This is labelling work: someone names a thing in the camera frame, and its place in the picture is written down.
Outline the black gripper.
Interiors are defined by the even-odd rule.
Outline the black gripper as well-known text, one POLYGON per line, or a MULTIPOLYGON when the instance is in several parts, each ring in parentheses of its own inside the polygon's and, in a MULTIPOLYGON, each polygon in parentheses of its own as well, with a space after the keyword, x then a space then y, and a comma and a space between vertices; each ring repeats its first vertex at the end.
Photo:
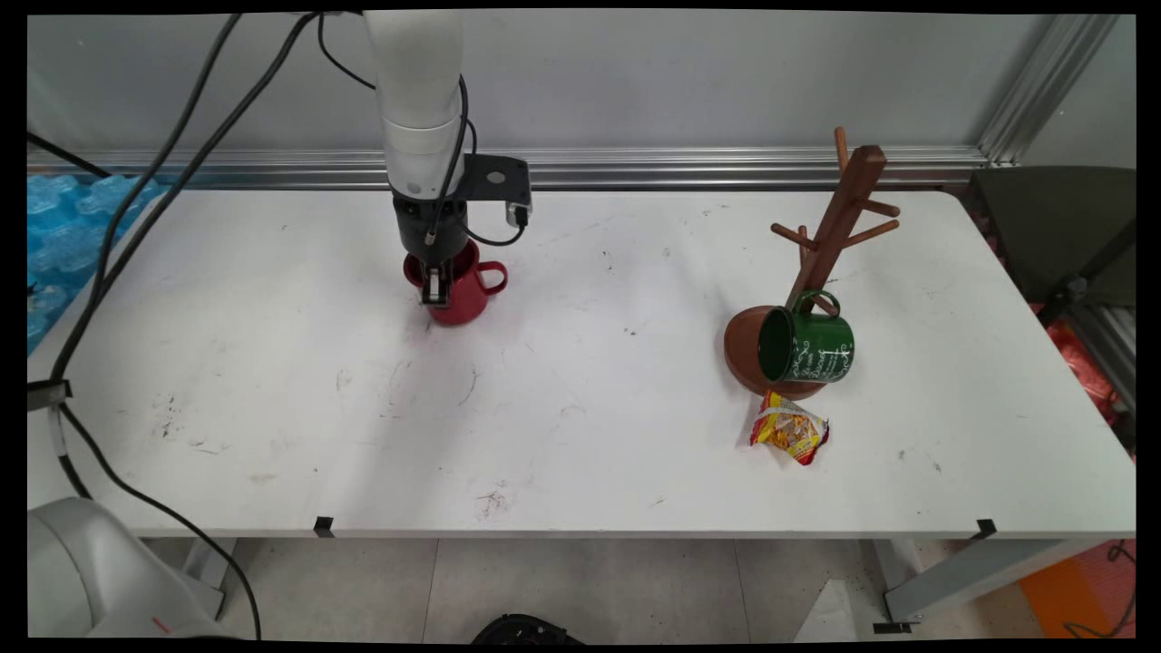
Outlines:
POLYGON ((430 308, 447 308, 452 261, 446 260, 467 245, 468 235, 461 227, 462 218, 467 218, 467 202, 460 198, 444 199, 439 218, 435 200, 419 201, 394 193, 391 202, 404 249, 423 263, 420 302, 430 308))

